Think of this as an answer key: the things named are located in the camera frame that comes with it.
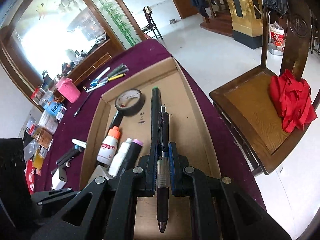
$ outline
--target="bamboo decal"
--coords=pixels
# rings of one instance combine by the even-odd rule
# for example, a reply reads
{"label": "bamboo decal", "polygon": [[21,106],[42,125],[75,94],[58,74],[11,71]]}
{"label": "bamboo decal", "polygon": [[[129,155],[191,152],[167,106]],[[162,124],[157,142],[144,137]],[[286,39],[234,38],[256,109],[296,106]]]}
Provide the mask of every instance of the bamboo decal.
{"label": "bamboo decal", "polygon": [[124,22],[125,16],[119,11],[118,6],[114,2],[108,0],[94,0],[101,4],[100,10],[106,11],[113,22],[116,24],[118,29],[121,31],[122,35],[126,38],[131,46],[139,43],[139,39],[132,37],[132,27]]}

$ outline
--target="carved emblem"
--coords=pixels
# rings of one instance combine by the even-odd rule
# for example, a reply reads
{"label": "carved emblem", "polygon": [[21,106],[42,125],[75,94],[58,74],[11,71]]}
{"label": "carved emblem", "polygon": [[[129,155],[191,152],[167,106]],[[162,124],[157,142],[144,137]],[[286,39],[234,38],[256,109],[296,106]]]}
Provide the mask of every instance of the carved emblem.
{"label": "carved emblem", "polygon": [[307,24],[299,14],[290,16],[290,28],[292,32],[300,38],[305,37],[308,33]]}

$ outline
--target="bottle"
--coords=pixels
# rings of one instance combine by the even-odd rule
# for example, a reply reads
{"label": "bottle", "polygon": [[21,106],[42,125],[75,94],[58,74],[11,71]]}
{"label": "bottle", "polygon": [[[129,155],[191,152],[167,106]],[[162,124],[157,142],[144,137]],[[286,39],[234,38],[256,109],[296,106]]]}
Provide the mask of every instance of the bottle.
{"label": "bottle", "polygon": [[116,156],[113,158],[112,163],[110,164],[110,168],[109,168],[109,175],[115,177],[117,176],[117,173],[120,169],[120,166],[125,158],[125,156],[127,155],[127,152],[130,148],[130,145],[132,143],[132,139],[128,138],[125,142],[123,142],[118,150],[118,153],[116,154]]}
{"label": "bottle", "polygon": [[97,161],[110,165],[116,153],[118,139],[120,137],[119,127],[114,126],[109,130],[107,137],[103,140],[98,152]]}
{"label": "bottle", "polygon": [[41,170],[43,161],[44,161],[44,158],[40,156],[40,146],[39,146],[33,156],[32,166],[38,170]]}
{"label": "bottle", "polygon": [[134,139],[130,145],[128,153],[126,154],[116,178],[119,178],[125,171],[134,168],[137,158],[140,154],[143,142]]}

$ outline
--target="golden pillar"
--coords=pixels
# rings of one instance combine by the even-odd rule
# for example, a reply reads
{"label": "golden pillar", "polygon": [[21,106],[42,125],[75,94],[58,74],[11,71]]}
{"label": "golden pillar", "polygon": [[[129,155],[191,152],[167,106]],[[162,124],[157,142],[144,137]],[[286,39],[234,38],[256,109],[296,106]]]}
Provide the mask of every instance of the golden pillar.
{"label": "golden pillar", "polygon": [[233,38],[255,49],[262,44],[262,0],[227,0]]}

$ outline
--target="transparent pen barrel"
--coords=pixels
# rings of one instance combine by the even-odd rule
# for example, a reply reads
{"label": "transparent pen barrel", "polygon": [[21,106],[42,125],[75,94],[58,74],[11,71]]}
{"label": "transparent pen barrel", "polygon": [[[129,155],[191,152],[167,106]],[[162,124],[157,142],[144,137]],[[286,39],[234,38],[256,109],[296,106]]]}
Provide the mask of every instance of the transparent pen barrel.
{"label": "transparent pen barrel", "polygon": [[169,187],[169,158],[158,156],[157,187]]}

